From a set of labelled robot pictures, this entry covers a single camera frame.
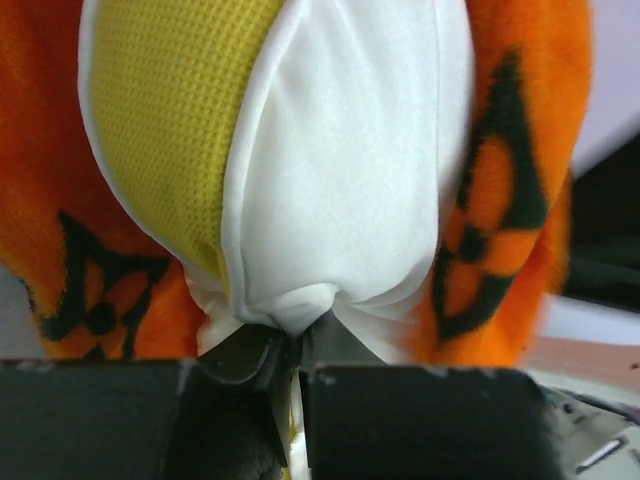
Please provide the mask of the orange patterned pillowcase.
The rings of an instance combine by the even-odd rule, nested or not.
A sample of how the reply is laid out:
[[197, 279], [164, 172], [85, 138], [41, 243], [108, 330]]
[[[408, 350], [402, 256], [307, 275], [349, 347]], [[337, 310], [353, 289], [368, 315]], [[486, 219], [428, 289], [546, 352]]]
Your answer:
[[[193, 357], [205, 316], [182, 264], [102, 175], [79, 103], [87, 1], [1, 5], [1, 262], [55, 359]], [[408, 362], [510, 366], [567, 261], [570, 159], [591, 76], [585, 1], [462, 1], [470, 132]]]

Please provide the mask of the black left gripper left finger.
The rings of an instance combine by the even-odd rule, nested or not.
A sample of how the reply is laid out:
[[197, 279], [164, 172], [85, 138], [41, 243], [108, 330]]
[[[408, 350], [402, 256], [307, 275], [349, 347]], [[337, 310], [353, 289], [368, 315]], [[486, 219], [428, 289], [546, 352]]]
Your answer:
[[5, 479], [276, 479], [289, 347], [248, 325], [199, 359], [5, 361]]

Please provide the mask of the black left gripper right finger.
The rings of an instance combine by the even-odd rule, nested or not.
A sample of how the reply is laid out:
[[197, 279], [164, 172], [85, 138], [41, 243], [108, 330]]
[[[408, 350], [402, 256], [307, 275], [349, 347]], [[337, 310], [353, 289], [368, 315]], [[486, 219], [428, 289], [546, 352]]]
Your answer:
[[504, 368], [387, 365], [332, 313], [302, 336], [314, 479], [565, 479], [542, 389]]

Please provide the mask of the white pillow yellow side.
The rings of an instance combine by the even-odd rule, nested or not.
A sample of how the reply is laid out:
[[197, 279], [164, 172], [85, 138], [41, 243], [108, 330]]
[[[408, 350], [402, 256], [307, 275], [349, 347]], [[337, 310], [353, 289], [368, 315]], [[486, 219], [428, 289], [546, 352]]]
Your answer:
[[261, 324], [315, 351], [404, 342], [470, 132], [462, 1], [87, 1], [78, 94], [98, 167], [183, 266], [197, 350]]

